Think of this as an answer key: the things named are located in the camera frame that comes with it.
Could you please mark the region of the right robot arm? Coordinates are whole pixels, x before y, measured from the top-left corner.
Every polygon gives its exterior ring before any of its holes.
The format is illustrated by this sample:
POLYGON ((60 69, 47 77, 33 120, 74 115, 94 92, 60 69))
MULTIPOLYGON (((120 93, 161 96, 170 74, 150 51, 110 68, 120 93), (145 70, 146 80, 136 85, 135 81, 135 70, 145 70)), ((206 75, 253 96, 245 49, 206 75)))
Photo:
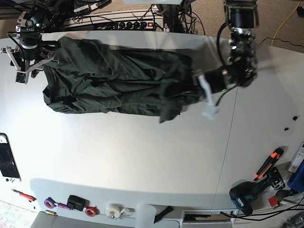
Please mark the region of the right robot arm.
POLYGON ((15 31, 7 33, 16 48, 1 49, 9 56, 17 76, 27 78, 54 60, 54 52, 60 45, 57 41, 43 41, 42 35, 60 31, 73 9, 73 0, 36 0, 29 11, 21 13, 15 31))

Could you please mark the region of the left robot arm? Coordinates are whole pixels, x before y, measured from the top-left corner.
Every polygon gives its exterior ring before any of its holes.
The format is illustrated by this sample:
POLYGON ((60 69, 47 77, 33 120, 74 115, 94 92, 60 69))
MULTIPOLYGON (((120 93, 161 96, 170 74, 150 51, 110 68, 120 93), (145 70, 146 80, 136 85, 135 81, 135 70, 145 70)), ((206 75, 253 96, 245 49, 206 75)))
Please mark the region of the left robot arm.
POLYGON ((256 39, 254 28, 259 25, 257 1, 225 0, 225 21, 216 36, 216 51, 221 66, 204 72, 210 92, 200 85, 192 96, 194 102, 211 101, 207 95, 223 94, 237 87, 248 87, 257 77, 256 39), (223 29, 230 31, 229 56, 224 58, 220 47, 223 29))

